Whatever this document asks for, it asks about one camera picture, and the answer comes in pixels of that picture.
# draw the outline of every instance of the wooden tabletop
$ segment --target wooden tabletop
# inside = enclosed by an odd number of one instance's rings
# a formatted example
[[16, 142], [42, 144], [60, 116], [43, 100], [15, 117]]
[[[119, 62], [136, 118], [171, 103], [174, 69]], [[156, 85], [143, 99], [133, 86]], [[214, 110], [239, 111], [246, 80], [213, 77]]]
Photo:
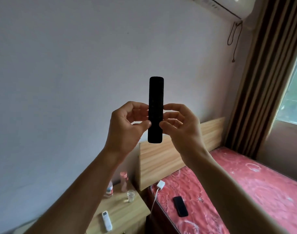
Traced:
[[103, 198], [89, 224], [87, 234], [106, 233], [101, 215], [105, 210], [107, 210], [113, 226], [110, 233], [123, 233], [150, 214], [150, 210], [130, 182], [128, 183], [128, 190], [134, 190], [136, 193], [132, 203], [126, 202], [127, 193], [121, 191], [120, 184], [114, 186], [113, 196]]

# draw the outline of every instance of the smartphone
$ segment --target smartphone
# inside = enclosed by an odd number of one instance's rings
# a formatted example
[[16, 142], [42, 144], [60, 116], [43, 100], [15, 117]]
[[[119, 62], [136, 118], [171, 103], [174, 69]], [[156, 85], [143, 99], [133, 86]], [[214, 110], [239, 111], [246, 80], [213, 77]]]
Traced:
[[161, 143], [162, 129], [159, 123], [162, 121], [164, 104], [164, 78], [153, 76], [149, 80], [148, 119], [152, 125], [148, 129], [148, 142]]
[[186, 217], [188, 216], [187, 208], [183, 202], [183, 199], [181, 196], [176, 196], [173, 198], [174, 205], [177, 209], [179, 217]]

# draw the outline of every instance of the charger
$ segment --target charger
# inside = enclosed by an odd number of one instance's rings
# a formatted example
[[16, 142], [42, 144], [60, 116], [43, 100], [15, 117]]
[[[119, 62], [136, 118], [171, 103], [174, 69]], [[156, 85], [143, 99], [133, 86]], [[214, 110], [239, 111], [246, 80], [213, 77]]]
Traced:
[[153, 202], [153, 205], [152, 205], [152, 208], [151, 208], [151, 215], [150, 215], [150, 217], [152, 216], [153, 206], [154, 206], [155, 201], [156, 201], [156, 198], [157, 198], [157, 193], [158, 193], [159, 190], [162, 190], [164, 186], [165, 186], [165, 182], [162, 181], [162, 180], [160, 180], [158, 182], [158, 184], [157, 184], [157, 191], [156, 191], [155, 199], [154, 199], [154, 202]]

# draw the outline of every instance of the wooden nightstand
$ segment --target wooden nightstand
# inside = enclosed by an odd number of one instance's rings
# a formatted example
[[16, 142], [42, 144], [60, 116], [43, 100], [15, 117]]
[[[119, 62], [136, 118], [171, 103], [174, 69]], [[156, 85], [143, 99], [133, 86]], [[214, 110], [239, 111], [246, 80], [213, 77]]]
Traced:
[[[131, 183], [128, 183], [128, 190], [135, 190]], [[110, 234], [135, 234], [145, 232], [146, 216], [150, 210], [135, 190], [135, 199], [132, 203], [125, 202], [127, 193], [122, 193], [120, 184], [114, 186], [114, 194], [111, 198], [104, 198], [96, 210], [87, 234], [107, 233], [101, 213], [108, 211], [113, 229]]]

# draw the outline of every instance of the bottle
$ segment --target bottle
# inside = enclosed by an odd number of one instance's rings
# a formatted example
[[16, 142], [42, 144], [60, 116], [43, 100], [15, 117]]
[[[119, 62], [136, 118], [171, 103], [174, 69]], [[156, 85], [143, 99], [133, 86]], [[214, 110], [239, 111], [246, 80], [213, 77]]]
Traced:
[[120, 173], [120, 187], [122, 192], [127, 192], [127, 181], [128, 181], [128, 176], [127, 172], [121, 172]]
[[109, 182], [109, 185], [107, 186], [105, 197], [110, 198], [113, 196], [113, 183], [112, 180]]

